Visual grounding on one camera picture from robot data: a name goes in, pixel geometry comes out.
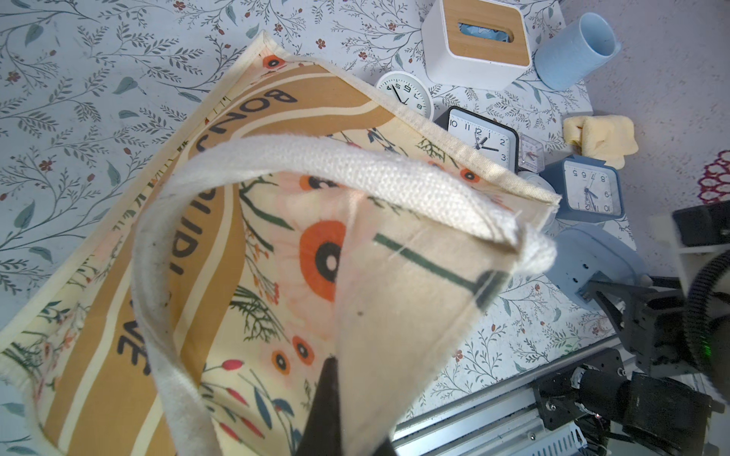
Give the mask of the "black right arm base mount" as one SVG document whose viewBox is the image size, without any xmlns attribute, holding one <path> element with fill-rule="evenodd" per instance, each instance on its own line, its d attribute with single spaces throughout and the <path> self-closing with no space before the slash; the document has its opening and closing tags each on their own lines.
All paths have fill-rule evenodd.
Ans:
<svg viewBox="0 0 730 456">
<path fill-rule="evenodd" d="M 620 352 L 605 349 L 538 378 L 532 390 L 544 427 L 555 431 L 589 414 L 620 421 L 629 380 Z"/>
</svg>

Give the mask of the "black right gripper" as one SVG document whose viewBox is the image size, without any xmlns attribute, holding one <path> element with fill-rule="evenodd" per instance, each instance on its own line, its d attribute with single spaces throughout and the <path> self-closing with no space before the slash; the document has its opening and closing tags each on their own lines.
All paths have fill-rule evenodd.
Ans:
<svg viewBox="0 0 730 456">
<path fill-rule="evenodd" d="M 627 290 L 624 300 L 598 293 Z M 684 291 L 678 279 L 652 279 L 647 273 L 613 279 L 596 272 L 587 283 L 587 298 L 606 314 L 637 367 L 649 376 L 696 372 L 684 335 Z"/>
</svg>

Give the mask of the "cream floral canvas bag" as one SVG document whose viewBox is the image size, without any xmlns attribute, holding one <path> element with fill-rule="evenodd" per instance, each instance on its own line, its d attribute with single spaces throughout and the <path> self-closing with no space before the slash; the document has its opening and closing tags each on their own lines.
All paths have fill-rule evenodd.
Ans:
<svg viewBox="0 0 730 456">
<path fill-rule="evenodd" d="M 397 423 L 558 197 L 259 34 L 1 334 L 9 455 L 296 455 L 338 359 L 342 455 Z"/>
</svg>

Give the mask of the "small clear alarm clock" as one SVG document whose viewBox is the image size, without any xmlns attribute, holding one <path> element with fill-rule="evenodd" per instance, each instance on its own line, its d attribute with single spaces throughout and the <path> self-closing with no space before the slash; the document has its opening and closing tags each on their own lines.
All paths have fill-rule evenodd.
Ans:
<svg viewBox="0 0 730 456">
<path fill-rule="evenodd" d="M 517 166 L 520 170 L 541 173 L 545 165 L 545 149 L 541 142 L 527 135 L 519 137 L 519 154 Z"/>
</svg>

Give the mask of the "blue square alarm clock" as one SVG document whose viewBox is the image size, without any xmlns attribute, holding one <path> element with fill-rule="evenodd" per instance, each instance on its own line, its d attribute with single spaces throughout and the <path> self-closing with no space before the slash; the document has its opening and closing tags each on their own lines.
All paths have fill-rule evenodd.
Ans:
<svg viewBox="0 0 730 456">
<path fill-rule="evenodd" d="M 571 155 L 547 165 L 540 177 L 562 197 L 559 220 L 599 223 L 625 216 L 618 171 L 605 161 Z"/>
</svg>

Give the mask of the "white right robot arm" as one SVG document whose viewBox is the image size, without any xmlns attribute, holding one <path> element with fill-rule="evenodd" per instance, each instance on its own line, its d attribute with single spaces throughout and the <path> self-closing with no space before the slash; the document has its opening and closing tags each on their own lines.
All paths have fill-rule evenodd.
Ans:
<svg viewBox="0 0 730 456">
<path fill-rule="evenodd" d="M 635 367 L 627 368 L 618 350 L 604 349 L 538 378 L 533 391 L 545 428 L 592 417 L 619 425 L 623 441 L 659 455 L 719 454 L 707 433 L 725 406 L 677 378 L 700 370 L 684 330 L 686 298 L 678 279 L 641 286 L 598 273 L 578 295 L 608 316 Z"/>
</svg>

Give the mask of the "pale blue rounded alarm clock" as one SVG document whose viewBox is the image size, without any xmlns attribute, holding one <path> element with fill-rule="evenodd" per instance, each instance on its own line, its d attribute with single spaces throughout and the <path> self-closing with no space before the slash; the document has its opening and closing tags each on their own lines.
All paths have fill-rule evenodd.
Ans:
<svg viewBox="0 0 730 456">
<path fill-rule="evenodd" d="M 573 304 L 597 311 L 589 281 L 648 287 L 652 284 L 642 258 L 623 241 L 590 223 L 564 229 L 555 238 L 557 257 L 545 276 Z"/>
</svg>

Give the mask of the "black square alarm clock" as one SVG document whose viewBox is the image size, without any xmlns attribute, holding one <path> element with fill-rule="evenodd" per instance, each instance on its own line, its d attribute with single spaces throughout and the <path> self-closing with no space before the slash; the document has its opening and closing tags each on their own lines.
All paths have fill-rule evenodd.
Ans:
<svg viewBox="0 0 730 456">
<path fill-rule="evenodd" d="M 459 106 L 451 106 L 435 123 L 497 165 L 517 171 L 520 140 L 511 127 Z"/>
</svg>

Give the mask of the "white round flat-face clock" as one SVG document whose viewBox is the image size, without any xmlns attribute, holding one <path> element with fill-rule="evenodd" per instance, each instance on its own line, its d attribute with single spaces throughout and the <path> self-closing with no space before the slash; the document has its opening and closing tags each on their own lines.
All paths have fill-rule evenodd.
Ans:
<svg viewBox="0 0 730 456">
<path fill-rule="evenodd" d="M 376 89 L 428 120 L 433 119 L 433 99 L 427 87 L 416 76 L 405 71 L 389 71 L 378 79 Z"/>
</svg>

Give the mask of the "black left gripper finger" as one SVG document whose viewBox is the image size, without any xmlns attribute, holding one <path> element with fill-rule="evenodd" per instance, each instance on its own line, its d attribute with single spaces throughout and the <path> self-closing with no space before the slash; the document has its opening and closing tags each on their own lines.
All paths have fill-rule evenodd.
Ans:
<svg viewBox="0 0 730 456">
<path fill-rule="evenodd" d="M 338 359 L 325 360 L 296 456 L 342 454 Z"/>
</svg>

